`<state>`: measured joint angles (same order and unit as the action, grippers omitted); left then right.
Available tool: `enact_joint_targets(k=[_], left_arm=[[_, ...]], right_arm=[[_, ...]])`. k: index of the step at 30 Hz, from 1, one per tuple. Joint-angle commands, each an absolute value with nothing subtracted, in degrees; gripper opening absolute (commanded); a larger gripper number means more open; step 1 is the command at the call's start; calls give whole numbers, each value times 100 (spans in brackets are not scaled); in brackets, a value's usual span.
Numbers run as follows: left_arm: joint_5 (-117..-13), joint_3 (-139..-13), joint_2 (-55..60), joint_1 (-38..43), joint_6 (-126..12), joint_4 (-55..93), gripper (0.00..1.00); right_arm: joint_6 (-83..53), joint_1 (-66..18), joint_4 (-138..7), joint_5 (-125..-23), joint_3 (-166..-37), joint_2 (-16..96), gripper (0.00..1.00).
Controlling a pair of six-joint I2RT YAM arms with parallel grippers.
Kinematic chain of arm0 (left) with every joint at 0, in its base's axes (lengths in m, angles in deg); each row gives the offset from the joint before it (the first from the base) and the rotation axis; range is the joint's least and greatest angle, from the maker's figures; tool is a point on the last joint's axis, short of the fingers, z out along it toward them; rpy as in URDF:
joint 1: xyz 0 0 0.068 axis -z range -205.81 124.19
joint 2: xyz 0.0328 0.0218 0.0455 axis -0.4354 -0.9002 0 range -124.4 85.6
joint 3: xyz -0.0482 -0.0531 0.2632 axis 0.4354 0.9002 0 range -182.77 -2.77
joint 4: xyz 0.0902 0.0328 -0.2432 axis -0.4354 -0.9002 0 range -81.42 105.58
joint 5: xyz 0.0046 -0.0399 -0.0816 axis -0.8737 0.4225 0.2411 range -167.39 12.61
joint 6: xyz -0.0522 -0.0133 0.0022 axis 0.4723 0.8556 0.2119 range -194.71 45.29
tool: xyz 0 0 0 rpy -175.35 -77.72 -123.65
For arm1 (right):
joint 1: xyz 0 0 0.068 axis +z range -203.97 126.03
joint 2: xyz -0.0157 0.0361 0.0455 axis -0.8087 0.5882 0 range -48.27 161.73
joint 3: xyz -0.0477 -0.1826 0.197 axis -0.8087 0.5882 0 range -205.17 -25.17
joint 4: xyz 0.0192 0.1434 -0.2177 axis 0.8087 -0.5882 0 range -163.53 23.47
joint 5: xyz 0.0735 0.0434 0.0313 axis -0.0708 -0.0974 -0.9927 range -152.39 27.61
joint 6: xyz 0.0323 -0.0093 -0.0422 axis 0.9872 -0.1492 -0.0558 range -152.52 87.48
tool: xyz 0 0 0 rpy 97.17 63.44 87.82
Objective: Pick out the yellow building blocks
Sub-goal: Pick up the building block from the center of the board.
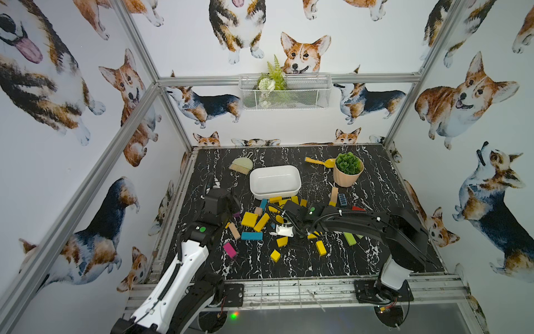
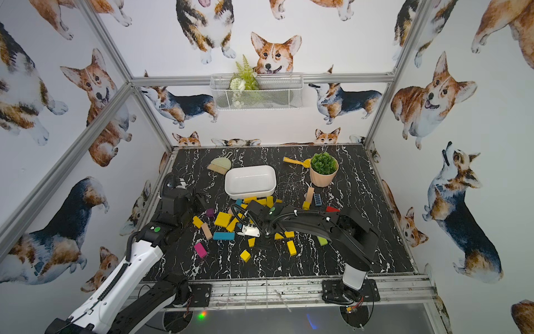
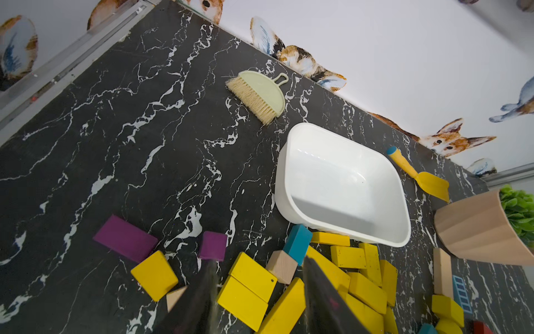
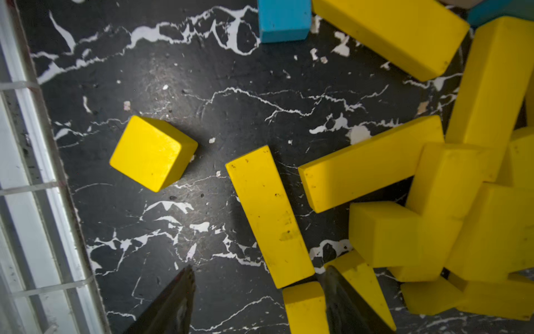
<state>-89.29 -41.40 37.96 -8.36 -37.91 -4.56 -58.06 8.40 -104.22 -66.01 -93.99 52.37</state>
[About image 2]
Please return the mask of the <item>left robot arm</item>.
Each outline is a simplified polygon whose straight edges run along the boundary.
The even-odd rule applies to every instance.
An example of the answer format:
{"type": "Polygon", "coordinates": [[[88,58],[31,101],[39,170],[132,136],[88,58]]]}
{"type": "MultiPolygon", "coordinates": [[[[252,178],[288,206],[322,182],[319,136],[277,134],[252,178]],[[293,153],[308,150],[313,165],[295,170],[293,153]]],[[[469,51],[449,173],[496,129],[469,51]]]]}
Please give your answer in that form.
{"type": "Polygon", "coordinates": [[[56,318],[46,333],[135,333],[158,311],[186,305],[193,296],[185,276],[167,274],[130,305],[127,299],[208,204],[203,193],[178,185],[169,173],[161,186],[154,220],[132,234],[125,257],[110,277],[66,320],[56,318]]]}

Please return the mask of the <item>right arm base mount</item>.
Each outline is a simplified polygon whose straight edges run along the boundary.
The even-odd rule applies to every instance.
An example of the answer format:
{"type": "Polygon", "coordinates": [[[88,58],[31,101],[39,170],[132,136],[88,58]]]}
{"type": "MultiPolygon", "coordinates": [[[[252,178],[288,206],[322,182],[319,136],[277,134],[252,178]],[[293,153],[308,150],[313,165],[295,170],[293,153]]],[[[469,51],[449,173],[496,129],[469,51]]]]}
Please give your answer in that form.
{"type": "Polygon", "coordinates": [[[360,289],[345,285],[342,280],[324,280],[321,282],[321,298],[325,303],[349,306],[354,303],[380,301],[380,294],[375,280],[366,278],[360,289]]]}

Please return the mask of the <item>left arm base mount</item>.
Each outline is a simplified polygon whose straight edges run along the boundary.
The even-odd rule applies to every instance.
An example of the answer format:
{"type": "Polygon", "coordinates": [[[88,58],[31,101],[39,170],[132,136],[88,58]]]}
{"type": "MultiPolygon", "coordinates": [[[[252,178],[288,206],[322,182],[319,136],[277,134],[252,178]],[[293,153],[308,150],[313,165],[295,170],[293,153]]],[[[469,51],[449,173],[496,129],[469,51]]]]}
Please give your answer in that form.
{"type": "Polygon", "coordinates": [[[168,305],[168,308],[207,307],[211,299],[212,287],[213,285],[205,283],[183,284],[178,288],[175,300],[168,305]]]}

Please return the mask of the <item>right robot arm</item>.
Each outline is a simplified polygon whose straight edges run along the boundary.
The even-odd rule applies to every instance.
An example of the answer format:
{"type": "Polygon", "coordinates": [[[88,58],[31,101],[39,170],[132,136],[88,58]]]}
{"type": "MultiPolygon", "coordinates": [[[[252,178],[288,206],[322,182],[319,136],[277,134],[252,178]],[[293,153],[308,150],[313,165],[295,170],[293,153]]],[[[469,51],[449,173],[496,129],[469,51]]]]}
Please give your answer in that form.
{"type": "Polygon", "coordinates": [[[230,206],[232,214],[242,225],[242,235],[267,238],[277,233],[299,232],[327,239],[345,262],[342,282],[353,291],[362,289],[374,263],[380,231],[364,219],[360,211],[350,207],[339,212],[298,209],[276,203],[273,207],[256,200],[243,208],[230,206]]]}

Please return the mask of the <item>white plastic tray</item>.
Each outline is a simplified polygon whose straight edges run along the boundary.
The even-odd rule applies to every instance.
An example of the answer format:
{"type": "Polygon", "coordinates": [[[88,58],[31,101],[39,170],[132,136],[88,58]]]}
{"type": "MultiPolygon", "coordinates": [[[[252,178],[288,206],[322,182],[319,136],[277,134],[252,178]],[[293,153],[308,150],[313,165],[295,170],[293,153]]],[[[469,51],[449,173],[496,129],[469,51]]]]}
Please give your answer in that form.
{"type": "Polygon", "coordinates": [[[225,193],[233,200],[272,196],[277,186],[269,165],[233,168],[225,175],[225,193]]]}

